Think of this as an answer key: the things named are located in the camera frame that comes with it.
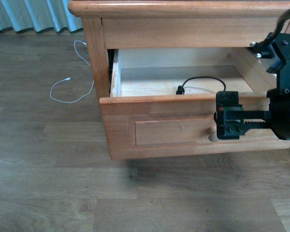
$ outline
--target drawer front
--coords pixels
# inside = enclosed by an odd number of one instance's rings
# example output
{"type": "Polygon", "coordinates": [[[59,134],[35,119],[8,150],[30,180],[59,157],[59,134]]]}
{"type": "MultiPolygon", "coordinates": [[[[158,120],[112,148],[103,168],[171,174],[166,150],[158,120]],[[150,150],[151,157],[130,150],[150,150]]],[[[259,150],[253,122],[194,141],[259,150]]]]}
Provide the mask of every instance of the drawer front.
{"type": "MultiPolygon", "coordinates": [[[[266,110],[265,94],[241,94],[247,110],[266,110]]],[[[101,112],[112,159],[283,149],[290,141],[271,130],[250,130],[240,140],[211,142],[214,94],[101,98],[101,112]]]]}

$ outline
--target white cable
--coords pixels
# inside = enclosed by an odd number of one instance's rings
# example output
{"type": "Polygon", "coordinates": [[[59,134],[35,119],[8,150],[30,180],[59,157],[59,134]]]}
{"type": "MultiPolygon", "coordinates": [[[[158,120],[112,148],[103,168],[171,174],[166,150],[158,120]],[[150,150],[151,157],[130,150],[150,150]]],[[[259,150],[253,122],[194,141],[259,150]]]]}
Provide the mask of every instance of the white cable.
{"type": "Polygon", "coordinates": [[[82,44],[85,45],[85,46],[87,46],[87,44],[86,44],[85,42],[83,42],[83,41],[75,40],[73,45],[74,45],[74,49],[75,49],[75,52],[76,52],[76,54],[78,55],[78,57],[79,57],[80,59],[82,59],[83,61],[85,61],[89,66],[91,66],[91,65],[88,63],[87,60],[85,60],[83,57],[81,57],[81,56],[78,54],[78,52],[77,52],[77,50],[76,50],[76,47],[75,47],[76,42],[80,42],[80,43],[82,43],[82,44]]]}
{"type": "MultiPolygon", "coordinates": [[[[76,52],[76,54],[78,55],[78,57],[79,57],[80,59],[82,59],[83,61],[85,61],[89,66],[91,66],[91,65],[88,63],[87,60],[85,60],[83,57],[81,57],[81,56],[78,54],[78,52],[77,52],[77,50],[76,50],[76,47],[75,47],[75,43],[76,43],[76,42],[80,42],[80,43],[82,43],[82,44],[85,45],[85,46],[86,46],[86,43],[83,42],[83,41],[80,41],[80,40],[75,40],[73,45],[74,45],[74,49],[75,49],[75,52],[76,52]]],[[[68,77],[68,78],[66,78],[66,79],[64,79],[64,80],[61,80],[61,81],[58,81],[58,82],[54,83],[53,86],[52,86],[51,89],[50,89],[50,92],[49,92],[49,96],[50,96],[50,98],[53,99],[54,101],[61,102],[61,103],[75,103],[75,102],[78,102],[79,100],[81,100],[82,98],[84,98],[85,96],[89,95],[89,94],[91,93],[91,91],[92,91],[92,89],[93,89],[93,85],[94,85],[94,83],[95,83],[94,81],[92,81],[92,85],[91,85],[90,91],[89,91],[87,94],[85,94],[84,96],[80,97],[79,99],[77,99],[77,100],[75,100],[75,101],[61,101],[61,100],[58,100],[58,99],[53,98],[53,97],[52,97],[52,91],[53,91],[53,88],[55,87],[55,85],[59,84],[60,82],[70,81],[70,80],[71,80],[71,78],[68,77]]]]}
{"type": "Polygon", "coordinates": [[[50,98],[53,99],[53,100],[55,100],[55,101],[57,101],[57,102],[61,102],[61,103],[75,103],[75,102],[78,102],[79,100],[81,100],[82,98],[84,98],[85,96],[87,96],[92,91],[92,89],[93,89],[94,81],[92,82],[90,91],[87,94],[85,94],[84,96],[80,97],[79,99],[77,99],[75,101],[61,101],[61,100],[58,100],[58,99],[53,98],[52,97],[52,91],[53,91],[53,88],[55,87],[55,85],[59,84],[60,82],[69,81],[69,80],[71,80],[71,78],[68,77],[68,78],[66,78],[64,80],[61,80],[61,81],[58,81],[58,82],[54,83],[54,85],[50,89],[50,93],[49,93],[50,98]]]}

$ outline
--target wooden frame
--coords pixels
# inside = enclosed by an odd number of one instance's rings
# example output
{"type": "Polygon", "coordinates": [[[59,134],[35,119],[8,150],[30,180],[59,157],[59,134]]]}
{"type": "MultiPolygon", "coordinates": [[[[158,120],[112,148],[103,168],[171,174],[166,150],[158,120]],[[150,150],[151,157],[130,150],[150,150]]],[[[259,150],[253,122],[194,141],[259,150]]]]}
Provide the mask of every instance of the wooden frame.
{"type": "MultiPolygon", "coordinates": [[[[245,47],[251,41],[263,40],[269,30],[275,28],[277,17],[289,8],[290,1],[70,1],[70,12],[82,18],[111,158],[132,159],[288,148],[290,141],[278,140],[271,131],[270,134],[252,134],[240,143],[212,143],[207,140],[206,143],[197,145],[192,144],[192,141],[190,144],[171,145],[163,142],[152,145],[148,135],[157,133],[157,120],[161,121],[161,125],[171,127],[185,122],[187,127],[190,123],[197,123],[190,118],[192,115],[203,115],[200,118],[204,125],[210,126],[213,122],[215,96],[205,94],[110,98],[107,50],[245,47]]],[[[262,90],[255,82],[255,75],[260,72],[254,68],[251,71],[240,61],[239,66],[243,72],[248,73],[246,81],[249,85],[255,91],[258,88],[262,90]]],[[[262,78],[261,81],[267,85],[270,80],[262,78]]],[[[268,105],[264,93],[245,95],[242,101],[249,102],[248,108],[253,104],[254,109],[268,105]]]]}

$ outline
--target curtain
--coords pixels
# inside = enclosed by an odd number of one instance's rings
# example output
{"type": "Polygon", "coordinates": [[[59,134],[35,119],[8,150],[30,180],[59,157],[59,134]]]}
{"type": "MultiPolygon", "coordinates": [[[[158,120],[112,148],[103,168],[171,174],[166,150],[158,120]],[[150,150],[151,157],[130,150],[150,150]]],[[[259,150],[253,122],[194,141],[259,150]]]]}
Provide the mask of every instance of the curtain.
{"type": "Polygon", "coordinates": [[[15,31],[34,28],[41,31],[82,28],[80,18],[68,11],[69,0],[0,0],[0,30],[13,27],[15,31]]]}

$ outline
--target floor plank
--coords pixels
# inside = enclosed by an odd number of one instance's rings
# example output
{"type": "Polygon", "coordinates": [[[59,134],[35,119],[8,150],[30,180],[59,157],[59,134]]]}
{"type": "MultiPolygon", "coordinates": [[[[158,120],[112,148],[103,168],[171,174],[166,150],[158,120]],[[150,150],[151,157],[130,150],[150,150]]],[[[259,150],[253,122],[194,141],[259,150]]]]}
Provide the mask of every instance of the floor plank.
{"type": "Polygon", "coordinates": [[[290,171],[283,168],[139,168],[139,198],[290,197],[290,171]]]}
{"type": "Polygon", "coordinates": [[[290,232],[290,198],[271,199],[271,201],[286,231],[290,232]]]}
{"type": "Polygon", "coordinates": [[[210,168],[290,167],[290,149],[204,155],[210,168]]]}
{"type": "Polygon", "coordinates": [[[0,143],[0,167],[54,167],[61,150],[60,143],[0,143]]]}
{"type": "Polygon", "coordinates": [[[52,142],[105,142],[102,122],[49,122],[41,139],[52,142]]]}
{"type": "Polygon", "coordinates": [[[63,143],[56,167],[205,167],[203,156],[111,160],[106,141],[63,143]]]}
{"type": "Polygon", "coordinates": [[[0,122],[0,143],[37,141],[44,127],[42,122],[0,122]]]}
{"type": "Polygon", "coordinates": [[[96,200],[0,201],[0,232],[92,232],[96,200]]]}
{"type": "Polygon", "coordinates": [[[99,232],[284,232],[269,199],[98,200],[99,232]]]}
{"type": "Polygon", "coordinates": [[[136,197],[136,169],[0,168],[0,199],[136,197]]]}

